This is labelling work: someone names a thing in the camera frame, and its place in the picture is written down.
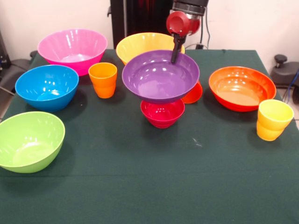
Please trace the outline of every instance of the tabletop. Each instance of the tabletop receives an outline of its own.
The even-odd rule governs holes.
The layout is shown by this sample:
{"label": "tabletop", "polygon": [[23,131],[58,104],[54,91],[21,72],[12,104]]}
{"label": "tabletop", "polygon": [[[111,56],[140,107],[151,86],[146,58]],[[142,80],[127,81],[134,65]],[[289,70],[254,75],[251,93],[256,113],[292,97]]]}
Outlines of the tabletop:
{"label": "tabletop", "polygon": [[[273,142],[256,135],[257,111],[221,106],[208,87],[213,71],[246,66],[267,74],[256,51],[187,50],[204,94],[168,129],[152,126],[123,85],[96,96],[80,77],[57,158],[34,174],[0,169],[1,223],[19,224],[297,224],[299,138],[295,122]],[[37,55],[32,67],[46,64]],[[15,96],[4,119],[34,111]]]}

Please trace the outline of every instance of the bowl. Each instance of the bowl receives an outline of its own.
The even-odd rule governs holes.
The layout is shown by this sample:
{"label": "bowl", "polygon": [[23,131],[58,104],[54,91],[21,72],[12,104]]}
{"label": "bowl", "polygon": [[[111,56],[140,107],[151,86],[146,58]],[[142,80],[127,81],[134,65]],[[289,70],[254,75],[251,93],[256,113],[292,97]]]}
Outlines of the bowl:
{"label": "bowl", "polygon": [[42,39],[37,51],[48,63],[65,65],[83,76],[101,60],[107,45],[106,37],[96,31],[68,29]]}
{"label": "bowl", "polygon": [[183,115],[185,104],[181,99],[168,104],[152,104],[143,100],[140,108],[153,126],[168,128]]}
{"label": "bowl", "polygon": [[75,95],[78,74],[62,65],[44,65],[25,72],[15,84],[15,91],[28,104],[42,111],[65,108]]}
{"label": "bowl", "polygon": [[268,76],[245,67],[218,69],[210,76],[209,85],[219,103],[237,112],[257,110],[260,102],[276,95],[276,87]]}
{"label": "bowl", "polygon": [[138,55],[125,66],[122,80],[140,99],[171,103],[185,96],[199,79],[199,68],[189,56],[178,53],[170,62],[171,50],[154,50]]}
{"label": "bowl", "polygon": [[190,92],[185,95],[182,100],[184,104],[193,104],[197,102],[203,93],[202,86],[199,81],[197,81],[196,85],[190,90]]}
{"label": "bowl", "polygon": [[17,173],[46,168],[62,146],[63,122],[46,112],[26,112],[0,123],[0,166]]}
{"label": "bowl", "polygon": [[126,65],[131,59],[152,50],[173,50],[173,37],[160,33],[138,33],[127,36],[116,46],[116,54]]}

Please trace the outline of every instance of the yellow cup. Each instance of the yellow cup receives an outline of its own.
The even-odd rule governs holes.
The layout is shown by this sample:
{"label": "yellow cup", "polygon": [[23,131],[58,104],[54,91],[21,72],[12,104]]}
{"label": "yellow cup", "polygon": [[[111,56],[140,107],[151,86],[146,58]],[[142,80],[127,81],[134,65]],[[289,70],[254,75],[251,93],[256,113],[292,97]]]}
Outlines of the yellow cup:
{"label": "yellow cup", "polygon": [[96,63],[89,68],[88,73],[98,97],[106,99],[113,96],[117,78],[117,67],[114,64]]}
{"label": "yellow cup", "polygon": [[257,114],[257,135],[265,141],[274,141],[294,117],[293,109],[286,103],[267,99],[260,103]]}

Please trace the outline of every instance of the black knob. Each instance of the black knob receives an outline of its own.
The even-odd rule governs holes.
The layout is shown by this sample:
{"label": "black knob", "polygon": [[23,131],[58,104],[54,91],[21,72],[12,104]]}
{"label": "black knob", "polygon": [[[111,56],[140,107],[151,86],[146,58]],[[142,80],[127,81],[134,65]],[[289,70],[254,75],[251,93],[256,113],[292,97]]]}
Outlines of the black knob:
{"label": "black knob", "polygon": [[274,59],[278,64],[283,64],[288,60],[288,58],[285,55],[275,55]]}

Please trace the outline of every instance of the white wall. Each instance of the white wall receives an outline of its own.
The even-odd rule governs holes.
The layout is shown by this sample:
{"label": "white wall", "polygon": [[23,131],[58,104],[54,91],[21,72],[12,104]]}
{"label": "white wall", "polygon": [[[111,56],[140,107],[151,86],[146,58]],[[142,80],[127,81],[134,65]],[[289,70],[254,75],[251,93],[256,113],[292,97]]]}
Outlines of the white wall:
{"label": "white wall", "polygon": [[[28,58],[47,34],[66,28],[103,33],[113,48],[110,0],[0,0],[0,29],[12,59]],[[277,53],[299,61],[299,0],[210,0],[211,49],[256,49],[268,71]],[[199,32],[185,46],[199,40]]]}
{"label": "white wall", "polygon": [[11,59],[29,58],[46,35],[68,28],[99,31],[113,48],[110,0],[0,0],[0,29]]}
{"label": "white wall", "polygon": [[[210,0],[210,49],[256,49],[268,71],[277,53],[299,61],[298,10],[299,0]],[[198,32],[185,46],[199,39]]]}

